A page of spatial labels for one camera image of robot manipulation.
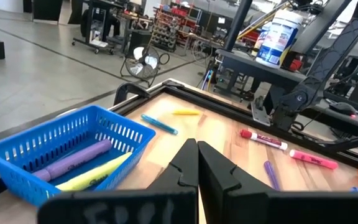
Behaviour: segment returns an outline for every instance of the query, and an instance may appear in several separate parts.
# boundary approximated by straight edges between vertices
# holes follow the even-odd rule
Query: blue plastic basket
[[[113,189],[139,162],[154,136],[153,129],[99,106],[87,106],[1,140],[0,176],[12,193],[40,206],[60,193],[55,185],[132,152],[109,177],[87,190]],[[109,152],[50,182],[31,174],[103,139],[112,142]]]

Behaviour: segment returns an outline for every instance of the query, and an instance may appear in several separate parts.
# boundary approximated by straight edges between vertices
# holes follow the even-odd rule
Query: pink highlighter
[[[323,159],[323,158],[320,158],[318,156],[307,154],[305,152],[297,151],[297,150],[294,150],[294,149],[292,149],[290,151],[290,156],[292,158],[294,158],[294,159],[300,159],[302,161],[310,162],[310,163],[317,164],[317,165],[320,165],[320,166],[325,166],[325,167],[330,168],[330,169],[336,169],[338,167],[337,162],[330,161],[330,160],[327,160],[327,159]]]

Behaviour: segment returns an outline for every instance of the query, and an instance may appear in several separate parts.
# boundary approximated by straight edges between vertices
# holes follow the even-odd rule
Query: wooden table
[[[213,97],[230,102],[218,96]],[[237,103],[230,102],[230,104],[243,107]],[[196,116],[172,115],[171,112],[179,108],[194,108],[202,113]],[[270,182],[263,168],[263,163],[266,160],[271,161],[275,166],[283,190],[349,191],[351,187],[358,187],[358,175],[355,168],[339,164],[338,169],[329,170],[314,164],[294,160],[288,156],[289,150],[283,152],[255,141],[248,141],[239,136],[241,129],[248,129],[269,136],[267,133],[252,129],[245,124],[200,108],[172,95],[162,93],[127,117],[150,126],[141,121],[140,115],[143,113],[157,117],[159,120],[175,127],[179,134],[173,136],[156,129],[157,135],[147,146],[139,164],[120,184],[118,189],[144,189],[149,186],[188,138],[206,141],[227,158],[230,158],[240,168],[268,185],[270,185]],[[288,148],[315,154],[294,144],[289,144]],[[7,191],[0,194],[0,223],[33,224],[36,222],[36,211],[35,207]],[[200,223],[205,223],[201,200]]]

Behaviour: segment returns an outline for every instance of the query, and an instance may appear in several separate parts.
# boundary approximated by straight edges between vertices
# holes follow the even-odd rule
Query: black robotic arm
[[[358,41],[358,3],[353,17],[325,53],[320,54],[308,76],[289,94],[282,96],[273,114],[274,126],[288,131],[299,112],[316,105],[323,97],[325,85]]]

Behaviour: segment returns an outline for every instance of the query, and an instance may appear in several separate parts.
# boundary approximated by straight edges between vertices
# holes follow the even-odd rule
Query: red marker
[[[285,151],[288,147],[288,144],[285,142],[281,142],[279,140],[272,139],[272,138],[269,138],[267,136],[263,136],[263,135],[260,135],[257,133],[252,133],[245,129],[241,130],[240,134],[241,134],[241,137],[243,137],[243,138],[258,141],[258,142],[267,144],[269,146],[276,147],[277,149],[281,149],[283,151]]]
[[[328,159],[323,159],[318,156],[314,156],[311,154],[307,154],[305,152],[300,152],[292,149],[290,151],[290,156],[295,159],[300,159],[305,162],[311,162],[313,164],[317,164],[320,166],[325,166],[330,169],[336,169],[338,167],[338,163],[335,161],[330,161]]]

